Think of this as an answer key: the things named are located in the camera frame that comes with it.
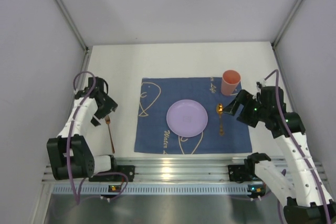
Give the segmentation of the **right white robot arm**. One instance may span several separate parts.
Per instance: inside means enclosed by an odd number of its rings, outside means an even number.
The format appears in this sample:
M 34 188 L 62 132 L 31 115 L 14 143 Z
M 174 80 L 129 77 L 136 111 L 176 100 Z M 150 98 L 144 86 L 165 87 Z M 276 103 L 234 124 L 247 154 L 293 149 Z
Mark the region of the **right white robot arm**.
M 251 127 L 263 122 L 281 149 L 289 181 L 265 153 L 244 160 L 252 177 L 261 179 L 277 197 L 287 223 L 335 223 L 335 200 L 325 188 L 310 154 L 306 130 L 296 112 L 287 112 L 280 87 L 261 87 L 256 95 L 240 90 L 223 112 Z

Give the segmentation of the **orange plastic cup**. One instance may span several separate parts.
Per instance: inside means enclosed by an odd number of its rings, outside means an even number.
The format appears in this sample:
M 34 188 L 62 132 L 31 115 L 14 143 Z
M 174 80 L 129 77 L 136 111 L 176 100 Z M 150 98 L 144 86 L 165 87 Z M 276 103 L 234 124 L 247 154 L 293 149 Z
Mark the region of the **orange plastic cup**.
M 221 93 L 229 96 L 234 93 L 241 80 L 240 74 L 235 70 L 226 70 L 222 75 Z

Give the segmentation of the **purple plastic plate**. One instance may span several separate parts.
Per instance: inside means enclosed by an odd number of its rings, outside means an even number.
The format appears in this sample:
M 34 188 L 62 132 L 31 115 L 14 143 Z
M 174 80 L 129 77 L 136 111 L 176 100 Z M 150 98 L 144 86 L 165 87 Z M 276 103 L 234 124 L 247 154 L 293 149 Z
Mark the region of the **purple plastic plate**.
M 194 100 L 179 100 L 166 113 L 169 129 L 178 136 L 190 138 L 201 134 L 208 124 L 205 108 Z

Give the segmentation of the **gold spoon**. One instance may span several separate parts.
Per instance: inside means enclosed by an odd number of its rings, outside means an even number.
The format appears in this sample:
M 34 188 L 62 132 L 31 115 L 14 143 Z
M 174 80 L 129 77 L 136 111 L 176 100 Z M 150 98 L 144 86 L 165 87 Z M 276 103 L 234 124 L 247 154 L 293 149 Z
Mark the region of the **gold spoon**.
M 223 109 L 224 109 L 224 107 L 221 103 L 219 103 L 216 106 L 216 112 L 219 116 L 219 134 L 220 134 L 220 136 L 223 136 L 225 134 L 224 133 L 224 128 L 223 128 L 223 120 L 222 120 Z

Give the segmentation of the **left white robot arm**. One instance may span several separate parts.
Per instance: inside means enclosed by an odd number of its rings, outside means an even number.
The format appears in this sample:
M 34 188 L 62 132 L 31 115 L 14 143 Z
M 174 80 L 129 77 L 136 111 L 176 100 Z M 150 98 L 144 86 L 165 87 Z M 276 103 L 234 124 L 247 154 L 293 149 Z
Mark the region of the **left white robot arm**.
M 94 154 L 86 135 L 90 127 L 100 125 L 118 107 L 108 96 L 108 84 L 100 77 L 88 78 L 88 86 L 75 95 L 72 112 L 57 137 L 47 142 L 47 152 L 53 176 L 56 180 L 68 179 L 67 155 L 73 178 L 92 177 L 101 172 L 112 172 L 117 165 L 111 154 Z

